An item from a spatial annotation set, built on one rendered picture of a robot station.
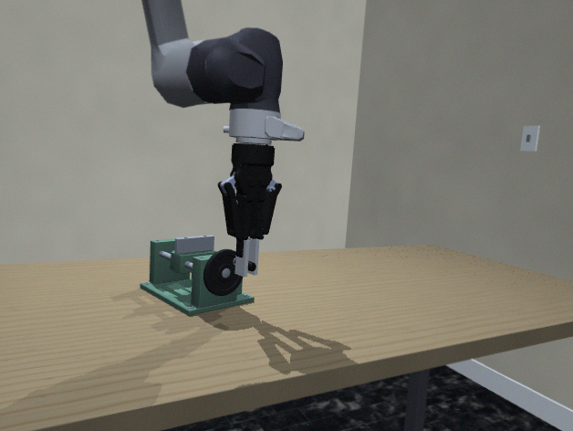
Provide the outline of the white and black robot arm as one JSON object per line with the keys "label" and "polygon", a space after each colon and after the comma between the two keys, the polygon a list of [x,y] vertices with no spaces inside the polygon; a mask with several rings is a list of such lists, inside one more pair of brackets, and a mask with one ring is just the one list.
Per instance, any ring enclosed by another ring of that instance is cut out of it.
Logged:
{"label": "white and black robot arm", "polygon": [[141,1],[153,85],[167,103],[186,108],[235,101],[224,132],[236,142],[304,139],[302,128],[281,120],[283,59],[276,36],[246,27],[226,38],[191,42],[182,0]]}

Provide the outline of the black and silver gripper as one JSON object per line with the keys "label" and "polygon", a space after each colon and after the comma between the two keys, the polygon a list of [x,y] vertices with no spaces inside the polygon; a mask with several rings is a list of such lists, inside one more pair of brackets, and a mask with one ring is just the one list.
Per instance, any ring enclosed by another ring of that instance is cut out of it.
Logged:
{"label": "black and silver gripper", "polygon": [[[218,183],[227,234],[236,238],[235,274],[242,277],[257,275],[259,239],[269,233],[282,188],[272,179],[274,158],[274,146],[234,143],[230,178]],[[256,264],[254,271],[248,270],[248,261]]]}

